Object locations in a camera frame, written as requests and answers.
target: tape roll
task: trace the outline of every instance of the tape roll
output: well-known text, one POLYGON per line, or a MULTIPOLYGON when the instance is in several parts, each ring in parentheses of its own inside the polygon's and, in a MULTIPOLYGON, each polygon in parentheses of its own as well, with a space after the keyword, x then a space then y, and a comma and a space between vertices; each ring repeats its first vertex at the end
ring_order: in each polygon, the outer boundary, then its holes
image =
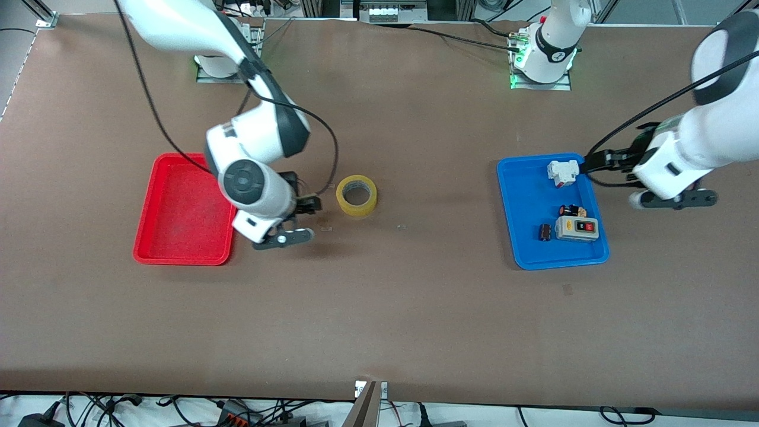
POLYGON ((371 179, 363 175, 351 175, 340 181, 335 196, 342 211, 352 217, 365 217, 371 214, 377 205, 377 187, 371 179), (363 204, 350 204, 345 200, 345 195, 355 188, 363 188, 369 193, 369 198, 363 204))

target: red tray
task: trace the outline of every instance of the red tray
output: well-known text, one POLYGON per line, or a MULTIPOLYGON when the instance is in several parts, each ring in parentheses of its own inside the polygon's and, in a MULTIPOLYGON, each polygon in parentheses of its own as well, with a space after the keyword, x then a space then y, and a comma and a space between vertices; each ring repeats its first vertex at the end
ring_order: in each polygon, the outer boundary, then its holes
MULTIPOLYGON (((201 153, 188 156, 206 165, 201 153)), ((236 211, 213 176, 178 153, 161 154, 150 174, 132 255, 141 264, 223 264, 236 211)))

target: white relay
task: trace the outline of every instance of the white relay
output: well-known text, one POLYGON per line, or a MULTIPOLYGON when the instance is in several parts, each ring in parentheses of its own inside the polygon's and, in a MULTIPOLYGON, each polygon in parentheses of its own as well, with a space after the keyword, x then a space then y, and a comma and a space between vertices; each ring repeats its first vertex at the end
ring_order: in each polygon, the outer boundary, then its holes
POLYGON ((548 179, 552 179, 557 188, 571 185, 577 175, 580 175, 580 166, 577 164, 577 160, 569 160, 568 162, 554 160, 548 163, 548 179))
POLYGON ((556 220, 556 238, 576 242, 598 240, 598 220, 595 218, 563 216, 556 220))

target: cable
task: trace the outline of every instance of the cable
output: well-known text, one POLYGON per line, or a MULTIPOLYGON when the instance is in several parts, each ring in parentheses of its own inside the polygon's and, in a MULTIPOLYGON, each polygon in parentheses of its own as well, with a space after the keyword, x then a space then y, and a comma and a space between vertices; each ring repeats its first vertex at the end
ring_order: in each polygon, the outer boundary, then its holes
POLYGON ((32 30, 26 30, 24 28, 0 28, 0 31, 23 31, 25 33, 36 35, 36 33, 34 31, 32 31, 32 30))
MULTIPOLYGON (((177 400, 179 400, 179 397, 172 398, 172 405, 174 405, 174 409, 177 411, 177 415, 179 415, 179 418, 184 421, 185 424, 191 425, 192 427, 208 427, 205 425, 200 424, 199 422, 192 422, 189 419, 187 419, 186 416, 182 413, 182 411, 179 409, 179 405, 177 405, 177 400)), ((214 427, 220 427, 221 424, 218 422, 214 425, 214 427)))
POLYGON ((81 421, 82 418, 84 418, 84 414, 87 412, 87 409, 92 409, 94 407, 95 407, 95 405, 92 402, 87 402, 87 405, 82 410, 82 413, 79 414, 79 418, 77 418, 77 421, 74 424, 71 424, 71 426, 72 427, 77 427, 79 425, 79 421, 81 421))
POLYGON ((255 91, 253 91, 253 95, 259 100, 266 101, 268 103, 272 103, 277 106, 286 106, 286 107, 296 109, 297 111, 304 112, 310 115, 314 120, 321 123, 322 126, 324 126, 324 128, 329 132, 329 134, 332 135, 332 142, 335 145, 335 156, 332 158, 332 169, 329 171, 329 178, 327 179, 327 182, 324 184, 322 189, 317 191, 317 196, 324 194, 327 190, 329 190, 329 187, 332 186, 332 183, 335 181, 335 174, 337 173, 337 163, 340 157, 340 144, 337 141, 337 136, 335 136, 335 131, 332 130, 332 128, 327 124, 327 122, 324 121, 324 119, 322 119, 318 115, 312 113, 311 111, 301 106, 296 106, 295 104, 283 103, 281 101, 265 98, 259 95, 258 93, 256 93, 255 91))
MULTIPOLYGON (((632 116, 629 120, 619 125, 616 129, 609 132, 605 137, 601 138, 600 141, 598 141, 588 152, 586 157, 590 156, 591 154, 595 153, 602 145, 604 145, 606 142, 608 142, 611 138, 614 138, 615 135, 617 135, 619 132, 625 130, 627 127, 632 125, 633 123, 637 122, 638 120, 642 119, 646 115, 651 114, 653 111, 656 111, 660 107, 666 105, 667 103, 672 102, 673 100, 676 100, 677 98, 681 97, 682 95, 690 92, 691 90, 695 89, 696 87, 701 86, 702 84, 710 81, 711 79, 715 77, 719 77, 722 74, 725 74, 727 71, 730 71, 740 65, 745 64, 746 62, 751 61, 752 59, 759 56, 759 50, 753 53, 750 53, 743 58, 738 59, 737 61, 731 62, 728 65, 725 65, 724 67, 720 68, 719 70, 715 71, 712 74, 709 74, 706 77, 700 78, 696 80, 695 82, 689 84, 686 87, 683 87, 682 89, 676 91, 675 93, 672 93, 671 95, 665 97, 661 101, 653 104, 652 106, 647 107, 643 111, 639 112, 638 114, 632 116)), ((609 182, 601 182, 595 178, 593 178, 590 174, 587 174, 587 177, 591 179, 592 182, 595 182, 598 185, 601 185, 603 187, 630 187, 632 184, 630 182, 620 183, 620 184, 612 184, 609 182)))
POLYGON ((549 6, 549 7, 545 8, 545 9, 543 9, 542 11, 539 11, 539 12, 537 12, 536 14, 532 15, 531 17, 529 17, 529 18, 525 19, 525 21, 527 21, 527 22, 530 22, 530 21, 532 21, 532 19, 533 19, 534 17, 536 17, 536 16, 537 16, 537 15, 539 15, 539 14, 542 14, 543 12, 547 11, 548 9, 551 9, 551 7, 549 6))
POLYGON ((220 6, 220 8, 224 9, 225 11, 232 11, 232 12, 234 12, 234 13, 236 13, 236 14, 241 14, 241 16, 242 16, 242 17, 253 17, 253 15, 251 15, 251 14, 246 14, 245 12, 243 12, 243 11, 242 11, 242 9, 241 9, 240 11, 236 11, 235 9, 233 9, 233 8, 228 8, 228 7, 226 7, 226 6, 220 6))
MULTIPOLYGON (((285 414, 291 414, 295 410, 299 410, 303 406, 311 405, 312 403, 316 403, 316 402, 318 402, 318 400, 305 400, 303 402, 300 402, 300 403, 296 404, 295 406, 293 406, 292 409, 289 409, 289 410, 286 410, 286 411, 282 411, 282 414, 280 414, 280 417, 284 416, 285 414)), ((272 425, 277 420, 277 417, 273 417, 275 414, 276 414, 276 411, 274 411, 273 413, 271 413, 271 414, 263 417, 262 419, 260 419, 259 422, 257 423, 258 426, 259 427, 267 427, 268 425, 272 425), (269 417, 273 417, 273 418, 271 420, 267 421, 267 422, 264 422, 264 420, 267 419, 267 418, 269 418, 269 417)))
POLYGON ((392 411, 395 413, 395 418, 398 420, 398 427, 403 427, 403 421, 401 421, 401 414, 398 413, 398 408, 395 407, 395 403, 393 403, 392 400, 388 400, 388 402, 390 403, 392 411))
POLYGON ((519 5, 519 3, 522 3, 523 1, 524 1, 524 0, 517 0, 517 1, 516 1, 514 4, 512 4, 512 5, 508 5, 508 7, 507 7, 507 8, 504 8, 502 12, 498 13, 498 14, 497 14, 497 15, 495 15, 495 16, 489 17, 489 18, 487 19, 487 21, 486 21, 486 22, 493 22, 493 20, 497 19, 498 17, 500 17, 500 16, 501 16, 501 15, 503 15, 504 13, 506 13, 506 12, 508 12, 508 11, 512 10, 512 9, 513 9, 513 8, 515 8, 517 5, 519 5))
POLYGON ((71 427, 77 427, 76 423, 74 423, 74 418, 71 416, 71 393, 67 391, 64 396, 66 399, 66 418, 68 419, 68 423, 71 424, 71 427))
POLYGON ((102 399, 102 397, 96 397, 96 398, 92 399, 91 400, 92 406, 90 406, 90 408, 86 412, 82 412, 82 414, 84 415, 84 419, 82 419, 82 425, 81 425, 81 427, 84 427, 87 424, 87 417, 90 416, 90 413, 93 411, 93 409, 95 409, 98 406, 100 406, 103 409, 105 409, 105 406, 102 405, 102 402, 100 401, 100 399, 102 399))
POLYGON ((156 104, 153 102, 153 97, 150 95, 150 90, 147 87, 145 74, 143 73, 140 60, 137 57, 137 49, 134 47, 134 40, 132 39, 132 34, 129 31, 127 20, 124 18, 124 12, 121 9, 121 5, 118 3, 118 0, 113 0, 113 4, 116 6, 118 17, 119 19, 121 19, 121 25, 124 27, 124 33, 126 34, 127 41, 129 42, 129 50, 131 50, 132 59, 134 60, 134 67, 137 69, 137 76, 140 78, 140 83, 142 84, 143 92, 145 93, 145 98, 147 99, 147 103, 150 106, 150 111, 153 113, 153 119, 156 121, 156 125, 158 125, 158 129, 160 129, 161 133, 163 134, 163 137, 166 138, 166 140, 174 148, 174 150, 176 150, 176 152, 179 153, 186 161, 194 164, 198 169, 211 173, 211 171, 208 168, 196 162, 195 160, 192 160, 190 156, 188 156, 184 151, 182 151, 179 148, 179 146, 177 146, 177 144, 174 143, 172 138, 168 136, 168 132, 166 131, 166 128, 163 127, 163 123, 161 122, 161 117, 158 115, 158 110, 156 110, 156 104))
POLYGON ((430 417, 427 416, 427 408, 424 407, 424 403, 417 402, 419 405, 419 412, 421 419, 419 420, 419 427, 433 427, 430 422, 430 417))
POLYGON ((289 19, 287 19, 287 22, 285 22, 279 28, 277 28, 276 30, 274 30, 270 35, 264 37, 263 40, 259 41, 258 43, 254 43, 253 46, 263 45, 263 42, 265 42, 268 39, 270 39, 274 34, 277 34, 280 30, 284 30, 286 27, 289 27, 290 23, 292 21, 295 21, 295 17, 294 16, 290 17, 289 19))
POLYGON ((496 48, 496 49, 508 50, 510 52, 519 52, 519 49, 517 49, 515 47, 494 45, 494 44, 491 44, 491 43, 479 42, 477 40, 465 39, 464 37, 453 36, 451 34, 446 34, 446 33, 440 33, 439 31, 435 31, 435 30, 428 30, 427 28, 409 27, 408 30, 422 31, 424 33, 435 34, 436 36, 441 36, 441 37, 448 37, 449 39, 458 40, 458 41, 464 42, 464 43, 471 43, 473 45, 479 45, 479 46, 485 46, 485 47, 493 47, 493 48, 496 48))
POLYGON ((527 421, 525 421, 525 420, 524 420, 524 414, 523 414, 523 413, 522 413, 522 411, 521 411, 521 406, 517 406, 517 411, 519 411, 519 419, 521 419, 521 420, 522 420, 522 425, 523 425, 524 427, 529 427, 529 426, 527 425, 527 421))
POLYGON ((238 108, 237 114, 242 114, 242 110, 245 109, 245 106, 247 105, 247 101, 250 99, 250 94, 253 93, 252 89, 248 89, 247 92, 245 92, 245 97, 242 99, 242 102, 240 103, 240 108, 238 108))
POLYGON ((485 27, 488 31, 490 31, 491 33, 493 33, 493 34, 495 34, 497 36, 506 37, 506 38, 509 37, 509 33, 503 33, 502 31, 498 31, 495 28, 491 27, 490 24, 488 24, 486 21, 483 21, 483 20, 481 20, 479 18, 473 19, 472 22, 476 22, 478 24, 482 24, 482 26, 485 27))
POLYGON ((657 417, 655 413, 651 413, 649 419, 645 419, 643 421, 628 421, 625 419, 624 416, 622 416, 622 413, 619 412, 618 409, 616 409, 614 406, 602 406, 598 409, 598 412, 601 414, 601 418, 605 419, 607 422, 613 424, 613 425, 622 425, 623 427, 628 427, 628 425, 646 425, 651 424, 657 417), (614 421, 613 419, 610 419, 608 416, 606 416, 606 409, 612 410, 618 417, 619 421, 614 421))

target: white robotic arm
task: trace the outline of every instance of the white robotic arm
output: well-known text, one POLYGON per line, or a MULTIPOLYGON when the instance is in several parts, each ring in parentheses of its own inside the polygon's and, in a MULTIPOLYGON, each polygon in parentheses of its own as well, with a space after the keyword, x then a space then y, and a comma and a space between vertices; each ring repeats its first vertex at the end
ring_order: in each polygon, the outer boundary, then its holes
MULTIPOLYGON (((693 55, 691 81, 759 49, 759 11, 725 19, 704 38, 693 55)), ((732 162, 759 159, 759 63, 749 59, 697 86, 697 106, 661 123, 647 123, 629 149, 591 153, 582 172, 609 169, 632 172, 646 191, 630 197, 633 207, 706 207, 714 191, 698 187, 703 176, 732 162)))
POLYGON ((300 153, 310 129, 302 112, 291 106, 269 69, 247 44, 229 17, 210 0, 119 0, 137 32, 157 49, 199 55, 223 55, 262 102, 258 107, 206 133, 206 162, 224 196, 239 211, 233 227, 254 248, 307 242, 309 229, 284 230, 295 214, 321 209, 317 196, 298 197, 297 176, 269 164, 300 153))
POLYGON ((519 30, 524 45, 514 67, 538 83, 562 78, 577 52, 577 43, 591 22, 588 0, 551 0, 545 22, 519 30))
MULTIPOLYGON (((724 20, 698 45, 697 81, 759 49, 759 11, 724 20)), ((694 90, 698 106, 663 122, 632 172, 662 199, 714 168, 759 159, 759 64, 749 61, 694 90)))

